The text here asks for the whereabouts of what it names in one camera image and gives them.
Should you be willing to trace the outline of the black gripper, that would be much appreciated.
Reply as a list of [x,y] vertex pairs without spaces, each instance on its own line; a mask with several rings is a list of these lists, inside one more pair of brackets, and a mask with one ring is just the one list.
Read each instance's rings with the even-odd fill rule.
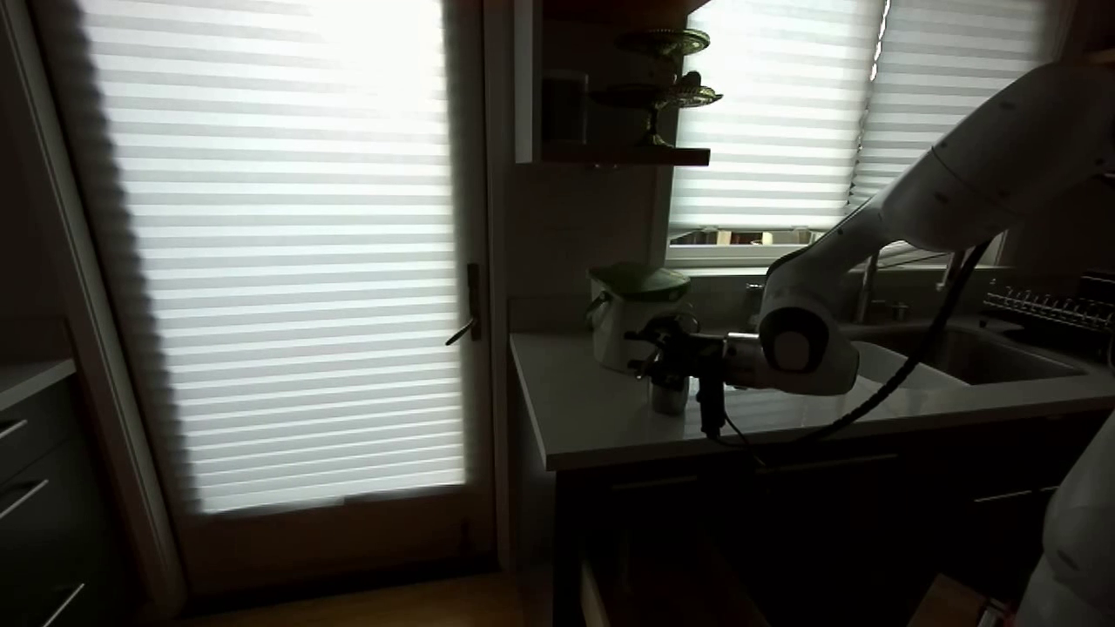
[[649,366],[650,366],[650,360],[657,352],[677,360],[681,366],[681,374],[691,375],[691,394],[696,394],[699,432],[708,439],[718,439],[721,429],[729,424],[729,410],[724,410],[724,344],[718,337],[691,336],[677,317],[650,317],[642,330],[635,330],[635,341],[649,341],[650,357],[649,360],[635,360],[629,374],[649,380]]

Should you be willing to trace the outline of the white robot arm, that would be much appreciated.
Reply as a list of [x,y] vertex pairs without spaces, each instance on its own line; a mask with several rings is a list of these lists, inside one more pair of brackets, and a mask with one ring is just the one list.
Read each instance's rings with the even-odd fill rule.
[[[861,360],[828,317],[824,287],[893,240],[921,251],[962,251],[966,263],[921,350],[853,410],[807,444],[828,439],[873,410],[945,330],[966,280],[988,240],[1110,171],[1115,60],[1108,50],[1053,60],[1019,75],[940,135],[893,190],[842,217],[817,240],[775,258],[763,280],[753,337],[691,336],[678,317],[650,317],[629,341],[650,380],[650,406],[699,383],[699,432],[721,436],[729,387],[846,394]],[[1011,627],[1115,627],[1115,422],[1105,422],[1042,524],[1042,559],[1029,576]]]

